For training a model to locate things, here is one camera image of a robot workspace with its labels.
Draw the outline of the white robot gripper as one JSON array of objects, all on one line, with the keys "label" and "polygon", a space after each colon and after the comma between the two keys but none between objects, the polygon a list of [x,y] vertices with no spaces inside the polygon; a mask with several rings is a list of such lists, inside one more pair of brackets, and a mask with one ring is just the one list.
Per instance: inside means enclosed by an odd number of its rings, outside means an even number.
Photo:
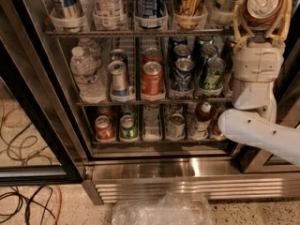
[{"label": "white robot gripper", "polygon": [[270,83],[279,74],[284,62],[283,54],[292,15],[292,0],[284,0],[277,17],[263,33],[265,38],[254,37],[248,26],[243,5],[238,0],[233,10],[233,31],[236,44],[233,48],[233,76],[247,83]]}]

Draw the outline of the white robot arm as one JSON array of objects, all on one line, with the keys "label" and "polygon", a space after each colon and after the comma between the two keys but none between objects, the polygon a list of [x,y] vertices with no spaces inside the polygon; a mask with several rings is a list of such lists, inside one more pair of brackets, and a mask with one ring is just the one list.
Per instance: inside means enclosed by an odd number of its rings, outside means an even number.
[{"label": "white robot arm", "polygon": [[262,35],[262,43],[254,40],[243,14],[245,2],[236,2],[233,11],[233,107],[221,114],[218,126],[232,141],[260,148],[299,166],[300,132],[276,123],[277,102],[273,93],[283,64],[292,0],[283,0],[277,18]]}]

